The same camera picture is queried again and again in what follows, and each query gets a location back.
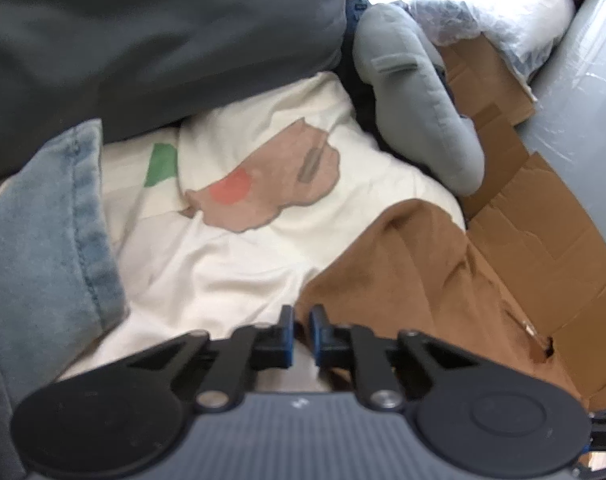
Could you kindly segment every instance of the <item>graphic print on shirt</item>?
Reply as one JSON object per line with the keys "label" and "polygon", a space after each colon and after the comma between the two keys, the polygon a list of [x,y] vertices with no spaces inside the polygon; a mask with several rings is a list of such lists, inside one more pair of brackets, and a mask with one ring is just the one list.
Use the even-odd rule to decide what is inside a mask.
{"label": "graphic print on shirt", "polygon": [[339,152],[329,134],[296,120],[255,150],[231,173],[200,189],[189,189],[190,207],[205,224],[241,233],[269,224],[288,206],[306,206],[328,195],[339,179]]}

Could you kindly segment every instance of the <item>cardboard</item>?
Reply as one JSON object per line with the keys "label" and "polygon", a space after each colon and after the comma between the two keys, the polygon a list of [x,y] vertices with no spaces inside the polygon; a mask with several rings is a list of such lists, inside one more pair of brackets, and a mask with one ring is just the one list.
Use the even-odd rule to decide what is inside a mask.
{"label": "cardboard", "polygon": [[[452,89],[464,102],[469,88]],[[486,172],[480,190],[462,200],[468,236],[514,299],[514,321],[539,348],[552,342],[554,370],[585,406],[605,409],[606,244],[542,156],[528,154],[497,104],[472,118]]]}
{"label": "cardboard", "polygon": [[456,108],[476,117],[496,104],[512,126],[534,115],[534,99],[507,68],[496,49],[484,36],[440,47],[448,70],[448,83]]}

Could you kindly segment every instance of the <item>bolt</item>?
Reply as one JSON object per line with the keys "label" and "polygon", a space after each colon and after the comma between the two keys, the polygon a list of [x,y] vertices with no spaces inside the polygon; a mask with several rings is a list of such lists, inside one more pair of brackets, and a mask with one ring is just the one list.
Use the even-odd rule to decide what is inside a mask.
{"label": "bolt", "polygon": [[215,410],[225,406],[229,402],[229,397],[223,392],[209,390],[207,392],[198,394],[198,397],[196,397],[196,402],[198,402],[204,408],[212,408]]}
{"label": "bolt", "polygon": [[378,390],[369,397],[369,400],[378,408],[391,410],[393,408],[398,408],[398,406],[401,405],[403,397],[392,390]]}

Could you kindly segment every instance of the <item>dark blue denim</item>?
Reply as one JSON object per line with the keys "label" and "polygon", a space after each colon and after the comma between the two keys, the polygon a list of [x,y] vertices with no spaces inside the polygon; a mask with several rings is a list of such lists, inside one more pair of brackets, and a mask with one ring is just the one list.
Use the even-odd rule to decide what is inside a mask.
{"label": "dark blue denim", "polygon": [[24,476],[13,408],[124,314],[100,203],[100,121],[45,144],[0,195],[0,480]]}

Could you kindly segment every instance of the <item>red circle print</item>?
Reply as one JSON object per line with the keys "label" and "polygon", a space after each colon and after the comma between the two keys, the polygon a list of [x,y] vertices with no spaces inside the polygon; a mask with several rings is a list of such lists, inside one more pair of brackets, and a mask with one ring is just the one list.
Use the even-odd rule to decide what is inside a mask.
{"label": "red circle print", "polygon": [[214,202],[232,205],[247,196],[252,187],[252,178],[243,168],[236,168],[232,173],[209,186],[209,195]]}

